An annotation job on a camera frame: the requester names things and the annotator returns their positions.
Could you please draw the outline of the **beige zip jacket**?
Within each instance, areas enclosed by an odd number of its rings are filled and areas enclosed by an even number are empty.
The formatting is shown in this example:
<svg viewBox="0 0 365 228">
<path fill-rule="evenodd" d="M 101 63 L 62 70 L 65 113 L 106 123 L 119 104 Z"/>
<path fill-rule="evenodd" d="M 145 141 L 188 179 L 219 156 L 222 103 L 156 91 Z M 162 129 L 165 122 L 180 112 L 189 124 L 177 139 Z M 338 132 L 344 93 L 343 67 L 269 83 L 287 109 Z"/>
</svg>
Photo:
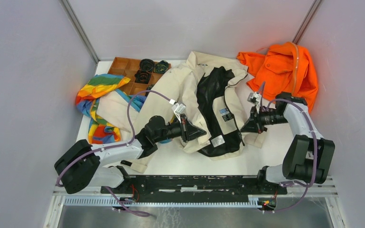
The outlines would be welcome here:
<svg viewBox="0 0 365 228">
<path fill-rule="evenodd" d="M 110 92 L 100 98 L 97 112 L 129 140 L 155 115 L 170 121 L 174 114 L 167 99 L 173 99 L 186 105 L 187 118 L 207 133 L 186 143 L 177 138 L 179 148 L 214 161 L 233 158 L 246 144 L 261 147 L 264 141 L 263 134 L 240 132 L 248 115 L 235 89 L 248 78 L 248 67 L 239 60 L 193 51 L 163 74 L 140 110 Z"/>
</svg>

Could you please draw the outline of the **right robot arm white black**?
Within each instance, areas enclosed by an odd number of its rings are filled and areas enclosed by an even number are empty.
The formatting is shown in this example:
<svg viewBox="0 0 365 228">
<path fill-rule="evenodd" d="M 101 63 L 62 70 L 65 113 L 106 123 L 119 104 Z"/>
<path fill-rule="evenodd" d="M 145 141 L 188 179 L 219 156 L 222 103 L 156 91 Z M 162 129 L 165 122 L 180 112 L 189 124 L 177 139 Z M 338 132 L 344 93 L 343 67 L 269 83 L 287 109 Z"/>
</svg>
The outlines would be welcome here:
<svg viewBox="0 0 365 228">
<path fill-rule="evenodd" d="M 328 176 L 335 144 L 325 139 L 314 126 L 309 116 L 305 98 L 282 92 L 273 100 L 275 106 L 261 105 L 261 94 L 251 93 L 248 101 L 254 106 L 250 117 L 240 129 L 242 133 L 264 133 L 269 125 L 289 124 L 294 136 L 281 165 L 266 166 L 265 176 L 256 179 L 258 192 L 267 194 L 275 184 L 288 186 L 299 184 L 311 187 L 323 184 Z"/>
</svg>

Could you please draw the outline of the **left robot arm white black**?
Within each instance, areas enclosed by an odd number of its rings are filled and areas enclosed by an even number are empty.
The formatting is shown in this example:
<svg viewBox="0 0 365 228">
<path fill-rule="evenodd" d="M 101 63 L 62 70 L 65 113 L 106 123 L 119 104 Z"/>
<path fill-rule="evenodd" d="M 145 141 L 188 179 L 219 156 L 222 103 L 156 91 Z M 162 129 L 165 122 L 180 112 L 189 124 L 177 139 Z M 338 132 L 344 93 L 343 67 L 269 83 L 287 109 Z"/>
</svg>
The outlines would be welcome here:
<svg viewBox="0 0 365 228">
<path fill-rule="evenodd" d="M 126 172 L 107 165 L 148 157 L 158 149 L 157 143 L 168 139 L 181 138 L 189 142 L 205 135 L 206 131 L 192 124 L 184 114 L 172 123 L 156 115 L 131 142 L 89 144 L 85 139 L 79 140 L 54 164 L 57 186 L 68 194 L 78 193 L 88 186 L 107 186 L 125 193 L 131 186 Z"/>
</svg>

